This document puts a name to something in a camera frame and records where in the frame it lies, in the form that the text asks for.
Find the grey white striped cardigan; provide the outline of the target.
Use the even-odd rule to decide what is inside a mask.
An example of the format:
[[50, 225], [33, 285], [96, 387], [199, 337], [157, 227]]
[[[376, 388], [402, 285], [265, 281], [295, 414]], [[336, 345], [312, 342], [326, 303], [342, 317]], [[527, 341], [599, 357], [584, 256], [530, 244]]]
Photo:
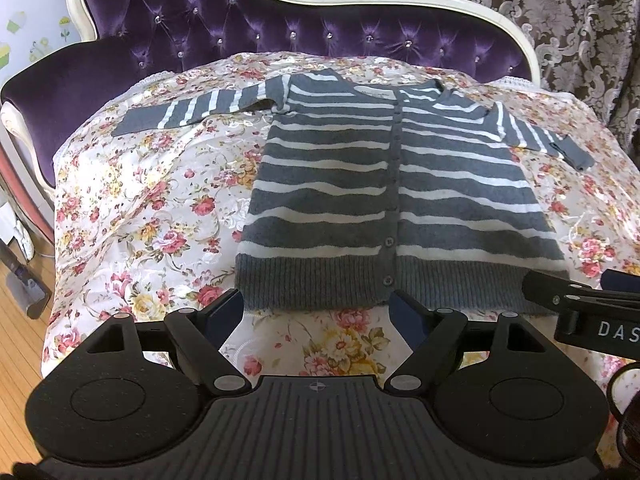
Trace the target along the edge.
[[531, 270], [567, 265], [514, 153], [585, 171], [560, 136], [431, 80], [355, 84], [281, 75], [128, 110], [116, 136], [269, 105], [272, 123], [235, 258], [247, 307], [365, 308], [396, 290], [430, 308], [529, 312]]

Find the grey vacuum cleaner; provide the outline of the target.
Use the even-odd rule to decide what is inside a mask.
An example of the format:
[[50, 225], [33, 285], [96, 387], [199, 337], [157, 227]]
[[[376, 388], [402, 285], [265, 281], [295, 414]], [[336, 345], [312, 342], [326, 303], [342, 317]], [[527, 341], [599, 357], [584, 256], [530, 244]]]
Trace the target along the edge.
[[49, 287], [35, 274], [20, 263], [11, 248], [2, 240], [1, 261], [8, 268], [6, 287], [9, 289], [18, 307], [31, 319], [36, 320], [43, 314], [51, 298]]

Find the white bedside furniture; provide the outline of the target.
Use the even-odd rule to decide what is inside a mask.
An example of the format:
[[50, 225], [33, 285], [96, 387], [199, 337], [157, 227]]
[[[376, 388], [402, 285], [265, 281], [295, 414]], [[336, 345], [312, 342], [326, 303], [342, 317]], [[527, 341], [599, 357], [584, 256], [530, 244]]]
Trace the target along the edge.
[[1, 105], [1, 177], [17, 213], [36, 237], [54, 242], [54, 188], [40, 170], [35, 144], [22, 114]]

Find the purple tufted headboard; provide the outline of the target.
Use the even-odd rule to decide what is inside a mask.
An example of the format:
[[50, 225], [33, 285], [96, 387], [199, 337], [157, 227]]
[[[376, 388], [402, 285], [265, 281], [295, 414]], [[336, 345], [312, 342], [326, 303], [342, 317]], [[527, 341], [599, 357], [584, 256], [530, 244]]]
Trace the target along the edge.
[[66, 0], [77, 44], [46, 55], [1, 90], [3, 122], [37, 177], [96, 110], [139, 80], [242, 52], [382, 56], [479, 81], [538, 81], [535, 50], [512, 21], [469, 0]]

